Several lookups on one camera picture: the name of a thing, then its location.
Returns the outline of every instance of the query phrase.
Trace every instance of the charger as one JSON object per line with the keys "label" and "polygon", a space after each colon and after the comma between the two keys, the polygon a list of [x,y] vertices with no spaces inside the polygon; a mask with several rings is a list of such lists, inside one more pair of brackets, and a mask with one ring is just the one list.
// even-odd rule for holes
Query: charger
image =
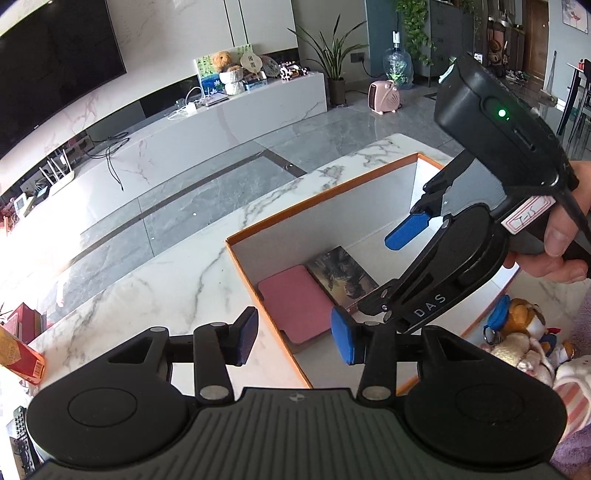
{"label": "charger", "polygon": [[197,106],[195,105],[194,102],[189,102],[186,106],[185,106],[185,111],[187,112],[187,116],[191,116],[197,113]]}

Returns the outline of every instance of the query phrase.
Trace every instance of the metal screw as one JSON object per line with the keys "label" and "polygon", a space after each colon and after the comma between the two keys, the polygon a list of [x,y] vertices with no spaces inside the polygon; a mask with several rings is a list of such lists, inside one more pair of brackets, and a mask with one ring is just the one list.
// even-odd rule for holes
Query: metal screw
{"label": "metal screw", "polygon": [[382,401],[386,400],[392,392],[386,387],[382,387],[381,385],[372,385],[371,387],[366,387],[361,392],[364,398],[370,401]]}
{"label": "metal screw", "polygon": [[221,385],[208,385],[199,390],[199,395],[205,398],[205,400],[221,400],[229,394],[229,390]]}

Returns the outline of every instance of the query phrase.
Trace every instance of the marble countertop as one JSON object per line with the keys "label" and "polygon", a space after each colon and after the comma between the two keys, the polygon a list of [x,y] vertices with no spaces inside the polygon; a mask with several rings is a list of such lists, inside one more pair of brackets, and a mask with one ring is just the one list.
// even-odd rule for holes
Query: marble countertop
{"label": "marble countertop", "polygon": [[[405,135],[392,135],[262,196],[140,266],[31,344],[47,360],[41,387],[149,327],[165,326],[171,335],[184,335],[210,322],[233,322],[252,301],[226,250],[227,237],[306,198],[417,151],[442,164],[451,160],[441,151]],[[574,292],[563,287],[549,289],[544,282],[519,277],[512,286],[512,294],[525,293],[532,302],[541,301],[533,298],[536,291],[543,294],[546,303],[558,304],[557,315],[561,314],[568,323],[586,286],[581,283]],[[178,381],[173,374],[173,384],[183,393],[192,394],[192,375],[180,373],[182,378]],[[229,373],[236,395],[240,395],[244,386],[305,387],[264,322],[259,324],[248,363],[240,368],[229,367]],[[0,387],[6,423],[13,409],[26,404],[28,397],[19,386],[18,377],[6,369],[0,369]],[[0,452],[6,447],[1,442]],[[5,472],[3,457],[0,453],[0,466]]]}

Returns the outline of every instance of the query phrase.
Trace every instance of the television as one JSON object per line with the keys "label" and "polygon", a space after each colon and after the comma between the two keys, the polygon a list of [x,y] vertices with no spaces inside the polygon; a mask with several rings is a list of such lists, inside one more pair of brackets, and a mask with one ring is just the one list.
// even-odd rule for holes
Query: television
{"label": "television", "polygon": [[0,158],[124,73],[105,0],[50,0],[30,13],[0,37]]}

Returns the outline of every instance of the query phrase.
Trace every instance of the pink striped cloth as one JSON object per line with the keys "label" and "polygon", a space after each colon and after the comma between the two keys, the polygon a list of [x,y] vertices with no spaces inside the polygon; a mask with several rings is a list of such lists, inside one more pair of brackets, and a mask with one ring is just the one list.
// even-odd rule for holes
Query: pink striped cloth
{"label": "pink striped cloth", "polygon": [[560,384],[555,386],[554,390],[562,398],[568,414],[566,429],[562,435],[564,440],[591,423],[591,404],[577,381]]}

